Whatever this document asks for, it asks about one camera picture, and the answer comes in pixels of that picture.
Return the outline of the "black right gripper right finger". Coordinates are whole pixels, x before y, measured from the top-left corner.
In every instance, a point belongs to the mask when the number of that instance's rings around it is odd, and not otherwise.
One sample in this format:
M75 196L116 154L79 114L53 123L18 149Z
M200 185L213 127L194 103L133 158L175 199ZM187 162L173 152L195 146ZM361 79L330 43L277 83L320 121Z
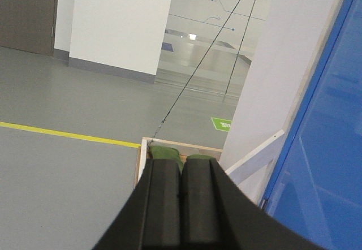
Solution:
M183 249L319 249L272 219L214 159L188 159L182 172Z

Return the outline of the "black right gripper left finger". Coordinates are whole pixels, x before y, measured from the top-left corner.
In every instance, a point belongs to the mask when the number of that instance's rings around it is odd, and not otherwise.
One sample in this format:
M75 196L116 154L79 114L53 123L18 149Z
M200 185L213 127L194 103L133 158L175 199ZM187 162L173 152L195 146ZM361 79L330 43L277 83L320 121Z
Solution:
M95 249L178 249L180 246L178 164L148 159L127 202Z

